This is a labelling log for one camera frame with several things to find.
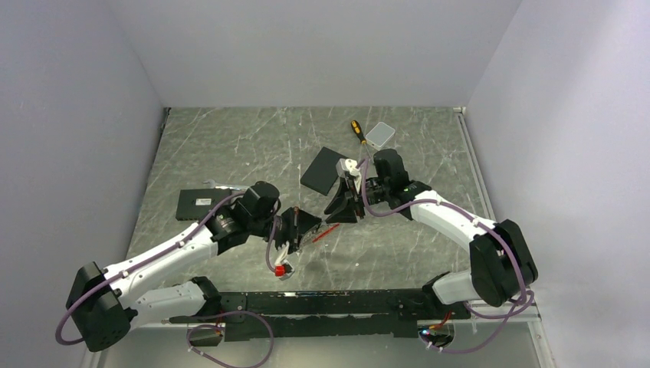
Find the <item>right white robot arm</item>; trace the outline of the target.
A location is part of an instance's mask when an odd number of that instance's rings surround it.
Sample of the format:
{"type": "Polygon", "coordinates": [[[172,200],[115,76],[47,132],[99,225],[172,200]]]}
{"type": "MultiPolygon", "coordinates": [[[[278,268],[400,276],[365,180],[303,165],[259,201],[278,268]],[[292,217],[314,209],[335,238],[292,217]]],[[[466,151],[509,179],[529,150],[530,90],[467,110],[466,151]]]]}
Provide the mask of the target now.
{"type": "Polygon", "coordinates": [[[422,307],[427,315],[443,317],[459,302],[483,301],[500,307],[508,301],[530,300],[529,286],[538,271],[516,222],[482,218],[444,199],[431,186],[410,179],[394,149],[374,155],[374,177],[367,175],[369,165],[365,160],[338,160],[339,187],[324,211],[328,223],[356,223],[366,215],[402,215],[451,239],[469,256],[468,270],[440,274],[423,286],[427,294],[422,307]],[[373,210],[379,203],[387,204],[389,211],[373,210]]]}

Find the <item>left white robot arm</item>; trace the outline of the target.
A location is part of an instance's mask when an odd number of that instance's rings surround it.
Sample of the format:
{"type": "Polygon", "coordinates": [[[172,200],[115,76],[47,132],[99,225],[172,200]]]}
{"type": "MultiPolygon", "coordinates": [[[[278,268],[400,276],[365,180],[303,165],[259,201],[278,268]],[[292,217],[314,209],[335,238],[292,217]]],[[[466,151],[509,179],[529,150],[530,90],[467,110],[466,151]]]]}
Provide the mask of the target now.
{"type": "Polygon", "coordinates": [[[66,303],[66,313],[55,331],[61,345],[84,343],[91,352],[105,350],[131,330],[165,319],[188,318],[209,322],[222,312],[222,296],[205,276],[161,288],[168,276],[200,261],[243,245],[251,236],[270,242],[288,254],[322,220],[299,207],[280,210],[278,189],[256,182],[244,190],[232,187],[183,189],[177,216],[191,221],[171,239],[117,264],[81,267],[66,303]],[[62,336],[68,320],[80,338],[62,336]]]}

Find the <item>red and white keychain tag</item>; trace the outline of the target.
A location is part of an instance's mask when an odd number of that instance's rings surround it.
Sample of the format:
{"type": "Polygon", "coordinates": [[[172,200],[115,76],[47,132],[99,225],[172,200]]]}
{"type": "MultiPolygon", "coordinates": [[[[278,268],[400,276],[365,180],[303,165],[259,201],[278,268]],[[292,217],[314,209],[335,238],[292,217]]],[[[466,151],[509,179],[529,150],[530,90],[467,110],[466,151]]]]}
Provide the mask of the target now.
{"type": "Polygon", "coordinates": [[[339,226],[340,223],[328,224],[325,222],[322,222],[321,224],[315,226],[301,238],[298,250],[303,251],[308,245],[315,244],[316,242],[322,240],[339,226]]]}

